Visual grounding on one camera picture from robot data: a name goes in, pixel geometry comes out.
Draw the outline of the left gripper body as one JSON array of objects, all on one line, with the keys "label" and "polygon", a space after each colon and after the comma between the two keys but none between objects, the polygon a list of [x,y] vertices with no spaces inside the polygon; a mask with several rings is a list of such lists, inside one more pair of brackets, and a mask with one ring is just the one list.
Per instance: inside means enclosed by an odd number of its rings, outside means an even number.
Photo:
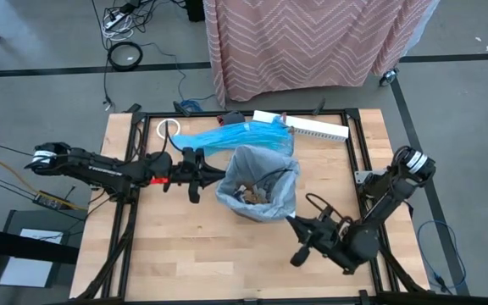
[{"label": "left gripper body", "polygon": [[188,197],[190,202],[199,203],[198,188],[202,185],[202,164],[204,151],[202,148],[194,150],[184,147],[181,151],[183,159],[172,167],[170,181],[181,185],[188,184]]}]

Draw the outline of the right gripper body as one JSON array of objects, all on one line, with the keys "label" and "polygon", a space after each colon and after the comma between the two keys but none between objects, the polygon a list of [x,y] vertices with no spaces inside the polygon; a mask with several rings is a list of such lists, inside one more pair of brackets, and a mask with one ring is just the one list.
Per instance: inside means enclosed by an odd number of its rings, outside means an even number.
[{"label": "right gripper body", "polygon": [[314,218],[315,230],[307,240],[298,240],[302,245],[291,257],[290,263],[295,267],[302,266],[314,248],[320,254],[329,258],[340,267],[349,267],[350,261],[343,251],[343,242],[340,237],[340,229],[343,224],[350,222],[348,217],[343,217],[340,222],[335,222],[330,216]]}]

